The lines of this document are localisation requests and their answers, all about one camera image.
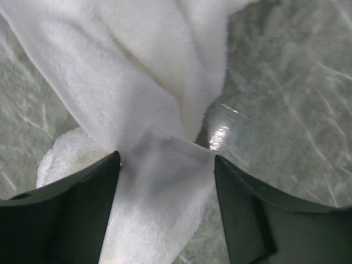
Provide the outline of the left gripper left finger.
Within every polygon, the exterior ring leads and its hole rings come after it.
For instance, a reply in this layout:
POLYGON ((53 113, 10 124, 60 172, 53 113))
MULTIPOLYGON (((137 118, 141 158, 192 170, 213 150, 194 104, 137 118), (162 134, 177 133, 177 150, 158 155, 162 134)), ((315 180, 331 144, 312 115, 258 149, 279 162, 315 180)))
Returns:
POLYGON ((114 152, 1 201, 1 263, 98 263, 120 171, 114 152))

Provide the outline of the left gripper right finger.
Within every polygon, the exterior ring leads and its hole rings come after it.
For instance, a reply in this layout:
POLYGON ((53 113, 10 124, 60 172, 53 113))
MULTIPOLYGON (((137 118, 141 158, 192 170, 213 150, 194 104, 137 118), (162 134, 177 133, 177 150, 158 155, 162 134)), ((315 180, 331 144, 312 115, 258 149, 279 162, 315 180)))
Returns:
POLYGON ((351 208, 289 195, 216 156, 214 178, 231 263, 351 263, 351 208))

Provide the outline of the white towel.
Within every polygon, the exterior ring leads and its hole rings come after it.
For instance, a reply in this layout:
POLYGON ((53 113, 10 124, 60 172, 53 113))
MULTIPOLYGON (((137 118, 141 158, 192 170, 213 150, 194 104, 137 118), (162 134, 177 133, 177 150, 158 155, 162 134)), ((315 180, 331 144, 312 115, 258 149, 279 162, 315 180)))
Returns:
POLYGON ((122 171, 100 263, 172 263, 215 188, 195 143, 221 95, 229 17, 248 1, 1 1, 1 15, 78 127, 36 187, 117 151, 122 171))

